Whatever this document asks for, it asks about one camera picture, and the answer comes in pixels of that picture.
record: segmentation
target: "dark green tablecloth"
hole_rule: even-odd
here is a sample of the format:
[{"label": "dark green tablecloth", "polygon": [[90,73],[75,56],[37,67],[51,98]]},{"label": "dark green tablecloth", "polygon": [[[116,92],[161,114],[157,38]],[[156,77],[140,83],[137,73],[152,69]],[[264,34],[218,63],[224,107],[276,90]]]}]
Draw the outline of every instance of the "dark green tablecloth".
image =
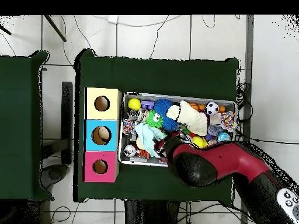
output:
[{"label": "dark green tablecloth", "polygon": [[231,205],[232,179],[202,188],[188,188],[165,167],[121,164],[115,183],[83,183],[82,150],[84,87],[117,88],[124,92],[187,96],[207,99],[236,98],[238,60],[168,61],[120,57],[95,57],[90,49],[78,54],[75,62],[75,153],[74,200],[84,198],[131,198],[171,201],[223,201]]},{"label": "dark green tablecloth", "polygon": [[39,184],[41,104],[39,76],[45,51],[0,56],[0,199],[49,200]]}]

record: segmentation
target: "green table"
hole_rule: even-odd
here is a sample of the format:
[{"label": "green table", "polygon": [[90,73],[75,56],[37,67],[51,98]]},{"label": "green table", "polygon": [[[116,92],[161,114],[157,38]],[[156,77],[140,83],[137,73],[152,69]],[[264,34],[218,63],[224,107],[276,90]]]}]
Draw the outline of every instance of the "green table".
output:
[{"label": "green table", "polygon": [[142,92],[234,101],[238,69],[236,58],[226,61],[142,60],[95,57],[90,49],[84,49],[75,60],[75,69],[75,139],[79,138],[79,142],[75,142],[74,201],[85,198],[207,200],[231,205],[231,177],[207,187],[188,188],[181,185],[165,167],[121,164],[115,183],[83,183],[81,161],[85,87],[117,88],[122,93]]}]

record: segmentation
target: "soccer ball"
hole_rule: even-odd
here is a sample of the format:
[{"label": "soccer ball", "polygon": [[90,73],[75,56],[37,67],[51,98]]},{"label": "soccer ball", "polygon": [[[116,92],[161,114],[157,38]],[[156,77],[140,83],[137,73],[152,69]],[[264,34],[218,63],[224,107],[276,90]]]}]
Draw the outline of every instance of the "soccer ball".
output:
[{"label": "soccer ball", "polygon": [[215,115],[218,113],[219,107],[215,102],[209,102],[206,106],[206,113],[208,115]]}]

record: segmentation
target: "white wall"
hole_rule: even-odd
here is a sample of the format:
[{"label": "white wall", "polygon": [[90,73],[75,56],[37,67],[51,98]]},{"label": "white wall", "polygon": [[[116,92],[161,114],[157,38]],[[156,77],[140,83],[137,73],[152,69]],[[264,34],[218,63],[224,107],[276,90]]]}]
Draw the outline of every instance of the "white wall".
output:
[{"label": "white wall", "polygon": [[[251,137],[299,142],[299,34],[282,15],[255,15]],[[299,145],[255,143],[299,183]]]}]

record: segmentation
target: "orange ball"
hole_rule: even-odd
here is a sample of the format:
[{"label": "orange ball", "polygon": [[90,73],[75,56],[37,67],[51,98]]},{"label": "orange ball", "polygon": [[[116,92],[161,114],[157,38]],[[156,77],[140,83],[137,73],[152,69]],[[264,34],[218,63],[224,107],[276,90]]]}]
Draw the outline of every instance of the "orange ball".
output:
[{"label": "orange ball", "polygon": [[198,107],[198,105],[197,105],[197,104],[195,104],[195,103],[190,103],[190,106],[192,106],[192,108],[193,108],[193,109],[195,109],[196,111],[198,111],[198,110],[199,110],[199,107]]},{"label": "orange ball", "polygon": [[206,108],[205,105],[203,105],[203,104],[199,104],[199,110],[203,111],[205,108]]},{"label": "orange ball", "polygon": [[224,106],[220,106],[218,112],[219,113],[224,113],[225,112],[225,107]]}]

